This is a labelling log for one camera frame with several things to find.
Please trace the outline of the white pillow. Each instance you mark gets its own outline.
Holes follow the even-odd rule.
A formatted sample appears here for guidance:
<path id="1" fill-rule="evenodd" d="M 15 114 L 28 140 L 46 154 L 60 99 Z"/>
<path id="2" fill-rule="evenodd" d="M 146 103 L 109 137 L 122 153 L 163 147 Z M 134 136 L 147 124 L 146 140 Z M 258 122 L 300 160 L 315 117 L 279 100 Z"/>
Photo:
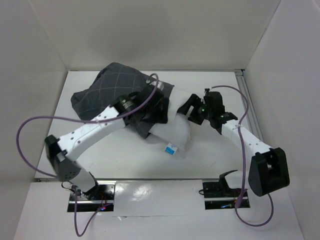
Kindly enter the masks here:
<path id="1" fill-rule="evenodd" d="M 179 151 L 186 151 L 186 146 L 191 137 L 191 126 L 187 117 L 178 113 L 192 94 L 186 90 L 173 87 L 168 104 L 168 122 L 156 123 L 150 130 L 154 136 L 161 138 L 168 144 L 173 144 Z"/>

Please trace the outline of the dark grey checked pillowcase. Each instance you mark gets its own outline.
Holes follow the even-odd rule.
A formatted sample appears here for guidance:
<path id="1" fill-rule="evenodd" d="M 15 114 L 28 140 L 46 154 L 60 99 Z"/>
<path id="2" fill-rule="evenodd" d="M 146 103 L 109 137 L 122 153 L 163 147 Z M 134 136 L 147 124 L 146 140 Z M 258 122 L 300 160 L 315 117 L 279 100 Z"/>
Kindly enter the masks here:
<path id="1" fill-rule="evenodd" d="M 163 91 L 149 91 L 146 86 L 148 79 L 154 78 L 159 81 L 157 75 L 147 75 L 141 71 L 117 62 L 113 62 L 103 68 L 95 77 L 89 88 L 73 93 L 70 101 L 73 110 L 83 121 L 91 121 L 107 107 L 115 107 L 119 114 L 125 114 L 126 107 L 130 103 L 125 103 L 128 95 L 147 95 L 148 98 L 142 103 L 145 105 L 153 95 L 163 95 L 169 98 L 173 85 L 164 82 Z M 134 123 L 133 129 L 142 138 L 146 139 L 150 129 L 155 124 Z"/>

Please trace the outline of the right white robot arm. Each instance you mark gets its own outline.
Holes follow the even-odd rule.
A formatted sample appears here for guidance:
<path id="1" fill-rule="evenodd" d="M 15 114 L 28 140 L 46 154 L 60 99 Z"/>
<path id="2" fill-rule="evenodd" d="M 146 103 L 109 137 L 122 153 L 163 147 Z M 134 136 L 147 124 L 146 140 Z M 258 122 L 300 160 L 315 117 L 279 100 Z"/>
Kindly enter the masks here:
<path id="1" fill-rule="evenodd" d="M 289 169 L 285 151 L 260 141 L 249 130 L 241 125 L 238 118 L 226 112 L 222 95 L 217 91 L 209 91 L 201 100 L 197 95 L 191 97 L 177 112 L 188 115 L 188 120 L 201 125 L 204 120 L 217 132 L 231 140 L 250 160 L 248 183 L 253 193 L 262 197 L 290 184 Z"/>

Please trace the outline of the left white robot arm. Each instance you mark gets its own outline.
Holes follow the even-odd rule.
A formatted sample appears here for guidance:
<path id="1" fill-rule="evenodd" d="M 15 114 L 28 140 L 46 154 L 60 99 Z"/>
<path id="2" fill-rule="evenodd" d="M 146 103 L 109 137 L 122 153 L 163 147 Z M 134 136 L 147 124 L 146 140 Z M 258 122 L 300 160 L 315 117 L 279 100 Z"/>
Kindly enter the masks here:
<path id="1" fill-rule="evenodd" d="M 46 156 L 61 182 L 70 182 L 88 200 L 97 197 L 101 187 L 77 159 L 92 145 L 127 125 L 166 124 L 169 98 L 160 89 L 147 86 L 140 92 L 121 95 L 98 116 L 78 129 L 45 138 Z"/>

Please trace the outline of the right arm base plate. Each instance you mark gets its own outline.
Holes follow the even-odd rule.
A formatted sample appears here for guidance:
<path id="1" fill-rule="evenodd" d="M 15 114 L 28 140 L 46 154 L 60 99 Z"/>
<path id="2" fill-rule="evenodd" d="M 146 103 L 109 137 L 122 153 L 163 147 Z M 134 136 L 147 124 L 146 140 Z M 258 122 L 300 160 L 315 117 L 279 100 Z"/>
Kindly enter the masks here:
<path id="1" fill-rule="evenodd" d="M 222 173 L 219 178 L 205 180 L 202 182 L 202 189 L 198 191 L 204 198 L 205 210 L 226 210 L 234 209 L 236 201 L 241 193 L 241 188 L 230 188 L 226 176 L 236 170 Z"/>

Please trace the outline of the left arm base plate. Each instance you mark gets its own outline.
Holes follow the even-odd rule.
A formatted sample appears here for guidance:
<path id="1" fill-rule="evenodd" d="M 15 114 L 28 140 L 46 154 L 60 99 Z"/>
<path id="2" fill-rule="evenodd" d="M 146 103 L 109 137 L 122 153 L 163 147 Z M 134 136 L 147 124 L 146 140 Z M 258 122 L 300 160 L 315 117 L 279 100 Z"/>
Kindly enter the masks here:
<path id="1" fill-rule="evenodd" d="M 100 189 L 93 196 L 86 196 L 82 192 L 75 195 L 71 191 L 68 200 L 67 212 L 75 211 L 75 201 L 77 199 L 77 212 L 90 213 L 99 210 L 100 212 L 113 212 L 115 200 L 116 183 L 111 181 L 102 181 L 99 183 Z"/>

